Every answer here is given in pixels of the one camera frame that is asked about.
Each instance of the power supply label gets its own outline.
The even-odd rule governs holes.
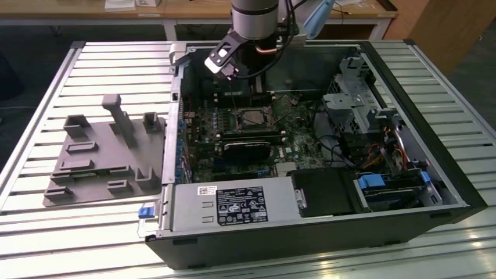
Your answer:
[[[217,190],[217,223],[221,226],[266,222],[262,187]]]

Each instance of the wooden table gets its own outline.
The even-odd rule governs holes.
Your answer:
[[[332,11],[326,24],[374,26],[369,39],[382,38],[397,12],[386,11],[376,0],[345,5],[342,15]],[[177,24],[230,24],[230,0],[161,0],[156,8],[105,13],[104,0],[1,0],[0,25],[134,25],[164,26],[166,39],[177,40]]]

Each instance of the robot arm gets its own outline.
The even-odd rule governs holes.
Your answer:
[[[277,63],[296,35],[306,33],[313,39],[328,18],[334,0],[232,0],[232,29],[204,61],[212,73],[250,79],[265,73]],[[284,19],[278,22],[278,10]],[[304,19],[298,28],[297,19]],[[282,44],[277,47],[277,38]],[[240,76],[236,64],[248,74]]]

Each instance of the aluminum extrusion table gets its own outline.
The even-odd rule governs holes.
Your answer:
[[[485,211],[409,243],[204,270],[174,271],[145,246],[137,210],[157,196],[45,208],[68,114],[109,121],[118,93],[130,118],[168,116],[169,42],[74,44],[0,175],[1,278],[486,278],[496,272],[496,134],[414,45],[373,42],[485,202]],[[156,227],[156,220],[144,224]]]

